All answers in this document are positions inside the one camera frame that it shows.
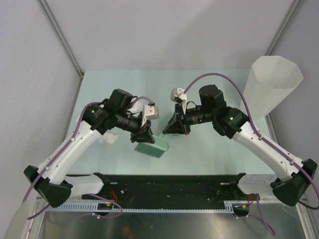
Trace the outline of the green plastic dustpan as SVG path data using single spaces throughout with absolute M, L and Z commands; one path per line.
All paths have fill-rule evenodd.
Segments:
M 168 112 L 160 121 L 159 121 L 159 134 L 157 135 L 158 138 L 178 138 L 180 134 L 163 134 L 162 131 L 164 130 L 165 126 L 168 124 L 170 119 L 173 116 L 173 112 Z

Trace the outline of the green hand brush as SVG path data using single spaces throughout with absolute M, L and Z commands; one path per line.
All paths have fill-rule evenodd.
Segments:
M 169 149 L 169 144 L 165 139 L 163 139 L 163 135 L 155 136 L 154 139 L 154 143 L 138 143 L 134 151 L 151 157 L 161 158 Z

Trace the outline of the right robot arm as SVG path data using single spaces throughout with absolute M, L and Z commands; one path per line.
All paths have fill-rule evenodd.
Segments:
M 188 109 L 184 90 L 172 90 L 170 98 L 175 102 L 175 110 L 163 134 L 187 135 L 191 125 L 212 123 L 217 133 L 246 147 L 273 170 L 270 175 L 240 175 L 231 185 L 230 195 L 241 200 L 247 194 L 269 194 L 288 206 L 295 206 L 311 184 L 317 164 L 296 157 L 253 128 L 246 114 L 227 106 L 222 91 L 215 85 L 201 87 L 199 96 L 201 105 Z

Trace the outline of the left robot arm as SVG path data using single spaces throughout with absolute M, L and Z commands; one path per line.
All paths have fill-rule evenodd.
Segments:
M 130 132 L 130 141 L 153 144 L 151 120 L 159 117 L 158 107 L 149 101 L 138 116 L 130 109 L 139 99 L 121 90 L 113 90 L 108 99 L 84 107 L 73 133 L 39 166 L 27 166 L 24 175 L 48 204 L 57 208 L 69 198 L 94 194 L 99 199 L 109 196 L 110 186 L 102 174 L 68 177 L 67 173 L 82 153 L 113 129 Z

